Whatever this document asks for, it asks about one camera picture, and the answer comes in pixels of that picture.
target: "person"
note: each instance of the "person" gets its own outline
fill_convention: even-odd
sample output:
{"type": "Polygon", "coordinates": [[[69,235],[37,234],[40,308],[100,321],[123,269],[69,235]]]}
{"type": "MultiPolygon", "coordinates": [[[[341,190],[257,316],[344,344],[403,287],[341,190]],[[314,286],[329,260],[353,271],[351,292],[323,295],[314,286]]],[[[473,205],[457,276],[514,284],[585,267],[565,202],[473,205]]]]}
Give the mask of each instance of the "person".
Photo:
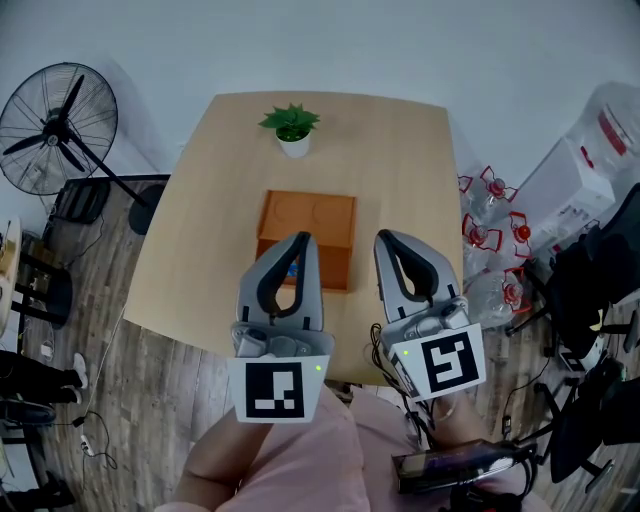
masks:
{"type": "Polygon", "coordinates": [[[30,512],[73,505],[76,500],[69,486],[47,471],[48,482],[39,489],[3,492],[0,512],[30,512]]]}
{"type": "Polygon", "coordinates": [[[81,354],[73,356],[73,369],[58,370],[15,352],[0,350],[0,395],[42,404],[82,403],[87,389],[87,366],[81,354]]]}
{"type": "MultiPolygon", "coordinates": [[[[233,409],[193,446],[170,503],[156,512],[439,511],[449,508],[450,490],[400,495],[391,456],[420,451],[403,411],[353,388],[347,408],[326,387],[314,419],[306,424],[239,423],[233,409]]],[[[434,404],[438,445],[455,447],[489,439],[464,391],[434,404]]],[[[522,465],[479,480],[493,494],[520,494],[522,465]]],[[[548,512],[530,493],[525,512],[548,512]]]]}

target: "orange box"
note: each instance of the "orange box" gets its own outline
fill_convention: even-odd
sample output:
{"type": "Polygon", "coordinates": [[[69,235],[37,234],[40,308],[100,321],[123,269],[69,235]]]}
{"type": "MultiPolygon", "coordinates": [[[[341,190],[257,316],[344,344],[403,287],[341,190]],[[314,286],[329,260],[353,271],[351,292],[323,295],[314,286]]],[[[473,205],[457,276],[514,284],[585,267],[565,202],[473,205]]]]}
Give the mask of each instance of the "orange box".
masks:
{"type": "MultiPolygon", "coordinates": [[[[267,190],[256,259],[289,235],[308,231],[318,244],[322,289],[346,293],[355,223],[355,197],[267,190]]],[[[284,284],[295,284],[295,277],[287,277],[284,284]]]]}

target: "red bottle cap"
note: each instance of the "red bottle cap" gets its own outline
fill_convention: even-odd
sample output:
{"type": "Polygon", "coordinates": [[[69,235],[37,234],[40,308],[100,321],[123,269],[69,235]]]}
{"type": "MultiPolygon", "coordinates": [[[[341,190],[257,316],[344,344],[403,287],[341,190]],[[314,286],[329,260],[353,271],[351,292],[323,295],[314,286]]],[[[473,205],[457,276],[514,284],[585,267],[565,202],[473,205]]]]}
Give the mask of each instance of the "red bottle cap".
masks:
{"type": "Polygon", "coordinates": [[[501,180],[500,178],[496,178],[491,183],[489,183],[489,192],[491,193],[491,195],[494,195],[496,197],[504,196],[505,188],[506,188],[506,185],[504,181],[501,180]]]}
{"type": "Polygon", "coordinates": [[[507,304],[516,304],[522,299],[522,285],[508,284],[504,287],[504,301],[507,304]]]}
{"type": "Polygon", "coordinates": [[[523,244],[529,240],[529,237],[531,236],[531,229],[529,229],[529,226],[527,225],[518,226],[513,230],[513,234],[516,237],[516,240],[523,244]]]}
{"type": "Polygon", "coordinates": [[[476,226],[469,233],[469,242],[473,245],[482,245],[488,238],[489,231],[484,226],[476,226]]]}

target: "red label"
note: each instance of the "red label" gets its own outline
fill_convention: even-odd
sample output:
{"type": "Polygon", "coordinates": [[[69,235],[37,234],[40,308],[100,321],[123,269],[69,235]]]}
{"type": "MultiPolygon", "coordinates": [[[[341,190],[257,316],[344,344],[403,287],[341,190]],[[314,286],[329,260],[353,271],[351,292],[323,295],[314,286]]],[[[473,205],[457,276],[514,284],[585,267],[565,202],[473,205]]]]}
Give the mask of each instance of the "red label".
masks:
{"type": "Polygon", "coordinates": [[[604,110],[601,110],[598,114],[598,123],[600,123],[600,128],[602,128],[602,131],[613,146],[613,149],[615,149],[620,156],[624,155],[627,152],[627,146],[624,145],[622,139],[613,129],[613,126],[611,126],[604,110]]]}

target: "white pot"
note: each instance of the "white pot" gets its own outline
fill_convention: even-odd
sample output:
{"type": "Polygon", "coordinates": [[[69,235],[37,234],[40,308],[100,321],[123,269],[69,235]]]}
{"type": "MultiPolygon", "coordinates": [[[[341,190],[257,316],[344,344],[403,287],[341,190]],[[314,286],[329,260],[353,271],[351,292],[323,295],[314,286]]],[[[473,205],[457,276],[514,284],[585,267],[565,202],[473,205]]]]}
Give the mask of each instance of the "white pot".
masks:
{"type": "Polygon", "coordinates": [[[309,152],[309,140],[311,139],[311,132],[307,133],[304,139],[297,140],[295,142],[287,142],[278,139],[283,151],[291,158],[300,158],[309,152]]]}

